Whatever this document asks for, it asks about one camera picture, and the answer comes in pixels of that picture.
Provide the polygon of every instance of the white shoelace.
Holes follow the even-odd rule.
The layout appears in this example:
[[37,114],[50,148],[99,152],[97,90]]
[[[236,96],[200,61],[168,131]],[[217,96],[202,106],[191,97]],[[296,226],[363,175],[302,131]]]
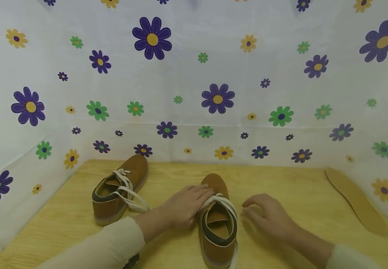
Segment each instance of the white shoelace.
[[[216,195],[213,195],[211,198],[208,198],[207,201],[204,202],[204,204],[201,207],[200,211],[203,208],[207,207],[209,204],[211,204],[212,202],[215,202],[215,201],[220,203],[220,204],[222,204],[222,206],[224,206],[231,213],[231,215],[234,216],[234,219],[236,220],[236,223],[234,223],[234,226],[237,226],[238,218],[237,218],[236,209],[234,208],[233,203],[231,203],[227,198],[222,196],[221,193],[218,193]],[[238,258],[239,258],[239,250],[238,250],[238,244],[237,244],[237,241],[236,241],[236,247],[234,248],[233,259],[231,260],[231,264],[230,264],[229,269],[235,269],[236,268],[236,264],[237,264]]]
[[[118,191],[114,191],[112,193],[115,193],[117,195],[119,195],[123,201],[125,201],[125,203],[128,204],[128,206],[135,210],[135,211],[138,211],[140,213],[145,213],[146,211],[150,210],[150,207],[148,206],[148,204],[146,203],[145,200],[143,200],[143,198],[140,197],[140,195],[138,195],[137,193],[135,193],[134,191],[134,186],[133,184],[131,183],[131,181],[126,177],[127,173],[131,173],[130,171],[128,170],[123,170],[123,169],[118,169],[118,170],[115,170],[114,171],[115,175],[117,176],[117,178],[125,183],[125,186],[119,186],[118,187],[118,190],[124,190],[127,192],[127,198],[125,198],[124,196],[122,196]],[[138,204],[137,202],[134,202],[132,201],[132,199],[134,198],[134,196],[139,199],[139,201],[143,204],[143,207]]]

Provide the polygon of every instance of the shoe sole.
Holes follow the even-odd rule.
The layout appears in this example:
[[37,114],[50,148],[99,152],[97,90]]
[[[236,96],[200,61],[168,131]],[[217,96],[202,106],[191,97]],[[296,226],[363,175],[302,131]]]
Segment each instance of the shoe sole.
[[[143,187],[143,185],[146,183],[146,179],[148,178],[148,175],[149,175],[149,168],[148,170],[146,171],[146,174],[145,174],[145,177],[142,179],[142,181],[140,182],[140,184],[134,189],[134,192],[135,193],[138,193],[139,190]],[[106,226],[106,225],[109,225],[109,224],[112,224],[116,221],[118,221],[122,215],[124,214],[125,210],[127,209],[128,207],[128,204],[125,203],[121,209],[113,216],[110,216],[108,218],[105,218],[105,219],[97,219],[97,218],[94,218],[95,219],[95,223],[100,225],[100,226]]]

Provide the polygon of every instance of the brown shoe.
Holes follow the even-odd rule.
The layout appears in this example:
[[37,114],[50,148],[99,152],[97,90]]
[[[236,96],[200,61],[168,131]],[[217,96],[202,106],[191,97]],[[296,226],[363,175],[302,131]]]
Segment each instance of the brown shoe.
[[[92,192],[95,223],[108,225],[119,220],[127,207],[145,212],[148,204],[137,194],[146,182],[148,162],[142,155],[131,156]],[[139,198],[144,208],[132,201]]]
[[215,191],[197,217],[203,260],[209,268],[235,268],[237,213],[229,201],[227,186],[217,174],[207,175],[201,184],[208,184]]

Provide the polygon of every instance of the table surface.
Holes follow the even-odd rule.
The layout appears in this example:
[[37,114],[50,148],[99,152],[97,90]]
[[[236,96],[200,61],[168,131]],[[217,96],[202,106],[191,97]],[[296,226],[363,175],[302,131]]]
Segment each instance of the table surface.
[[[122,161],[85,162],[0,254],[1,268],[34,268],[89,235],[100,231],[93,220],[91,192]],[[242,202],[266,192],[278,199],[302,227],[334,243],[344,243],[388,268],[388,236],[367,231],[323,169],[150,163],[149,177],[139,194],[151,207],[186,185],[199,184],[209,173],[227,183],[230,200],[241,213]],[[127,210],[124,216],[137,213]],[[314,268],[298,253],[257,232],[241,215],[237,233],[237,268]],[[202,269],[197,227],[167,232],[140,253],[140,269]]]

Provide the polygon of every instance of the floral backdrop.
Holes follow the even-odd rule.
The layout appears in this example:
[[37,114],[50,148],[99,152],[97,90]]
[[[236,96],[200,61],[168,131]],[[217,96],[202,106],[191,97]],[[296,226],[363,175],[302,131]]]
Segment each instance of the floral backdrop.
[[0,251],[133,154],[332,166],[388,216],[388,2],[0,1]]

